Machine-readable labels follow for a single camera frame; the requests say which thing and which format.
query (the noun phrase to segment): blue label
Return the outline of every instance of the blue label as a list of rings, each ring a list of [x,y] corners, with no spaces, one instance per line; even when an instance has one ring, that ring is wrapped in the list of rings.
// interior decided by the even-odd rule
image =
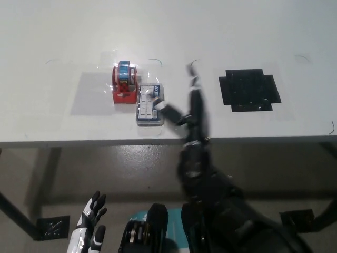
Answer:
[[[129,67],[130,67],[130,61],[120,61],[120,72],[119,72],[119,78],[121,79],[128,79],[129,78]]]

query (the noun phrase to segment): black tape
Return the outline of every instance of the black tape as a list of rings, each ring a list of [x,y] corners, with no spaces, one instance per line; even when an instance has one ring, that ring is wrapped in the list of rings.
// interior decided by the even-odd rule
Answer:
[[[272,75],[262,70],[226,70],[219,77],[222,100],[233,112],[272,111],[281,98]]]

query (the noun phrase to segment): table leg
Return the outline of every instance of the table leg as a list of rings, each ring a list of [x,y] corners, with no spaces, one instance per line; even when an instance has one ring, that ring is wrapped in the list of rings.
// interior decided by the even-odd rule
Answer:
[[[61,150],[60,148],[55,148],[54,150],[51,149],[50,153],[51,155],[53,153],[61,153]],[[1,192],[0,210],[24,230],[33,240],[42,241],[68,238],[70,216],[39,218],[35,225]]]

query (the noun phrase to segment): white table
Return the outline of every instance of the white table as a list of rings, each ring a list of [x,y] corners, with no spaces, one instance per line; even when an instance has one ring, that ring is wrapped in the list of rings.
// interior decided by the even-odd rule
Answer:
[[[83,73],[109,73],[119,60],[144,80],[159,77],[186,111],[185,65],[200,59],[215,141],[336,140],[336,13],[334,0],[4,0],[0,147],[177,142],[166,126],[140,130],[135,107],[115,106],[108,83],[81,84]],[[282,103],[233,113],[218,80],[231,69],[272,74]]]

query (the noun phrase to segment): gray floor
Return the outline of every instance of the gray floor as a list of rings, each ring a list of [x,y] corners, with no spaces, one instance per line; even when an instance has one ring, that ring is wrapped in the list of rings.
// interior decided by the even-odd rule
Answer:
[[[71,228],[89,197],[107,194],[103,252],[117,252],[133,213],[153,202],[179,207],[175,176],[179,146],[3,149],[0,191],[30,217],[71,215]],[[212,146],[219,169],[242,187],[251,205],[280,220],[279,212],[312,208],[319,214],[337,192],[337,160],[317,144]],[[0,213],[1,252],[66,252],[67,240],[34,242]],[[314,252],[336,252],[337,225],[303,236]]]

